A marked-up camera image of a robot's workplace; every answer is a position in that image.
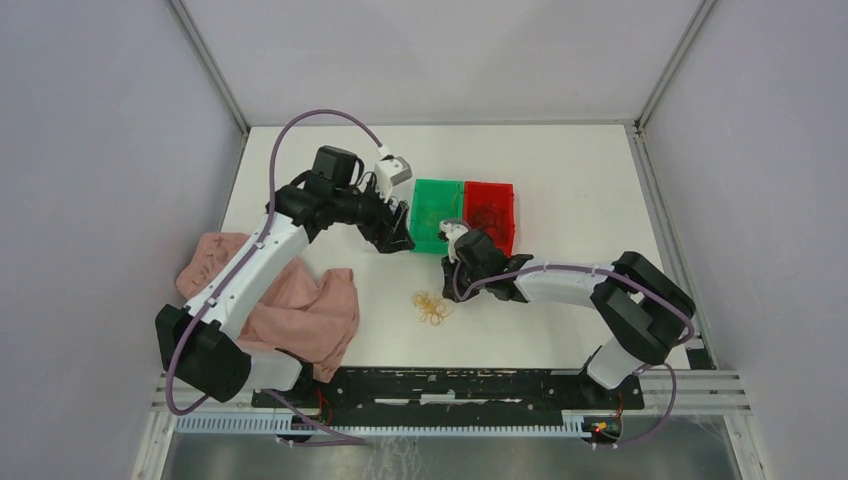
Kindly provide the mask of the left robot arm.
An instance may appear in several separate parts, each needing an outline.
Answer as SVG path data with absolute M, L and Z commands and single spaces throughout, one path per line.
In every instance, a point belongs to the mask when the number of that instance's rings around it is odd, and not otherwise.
M 294 407 L 312 399 L 315 382 L 300 360 L 236 340 L 274 279 L 330 226 L 356 226 L 381 254 L 413 249 L 409 205 L 391 199 L 393 189 L 411 179 L 411 166 L 384 154 L 359 187 L 353 176 L 361 162 L 347 150 L 320 147 L 310 169 L 273 189 L 260 226 L 222 271 L 184 306 L 162 307 L 155 328 L 168 389 L 181 380 L 218 402 L 265 388 Z

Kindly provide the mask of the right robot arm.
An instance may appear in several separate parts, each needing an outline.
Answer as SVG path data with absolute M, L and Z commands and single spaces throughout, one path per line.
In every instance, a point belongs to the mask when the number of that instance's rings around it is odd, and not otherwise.
M 626 251 L 601 264 L 564 264 L 531 254 L 506 255 L 483 230 L 443 221 L 443 296 L 455 303 L 486 291 L 504 302 L 556 302 L 596 311 L 611 338 L 593 353 L 577 382 L 591 408 L 612 401 L 626 377 L 664 364 L 695 334 L 692 298 L 646 257 Z

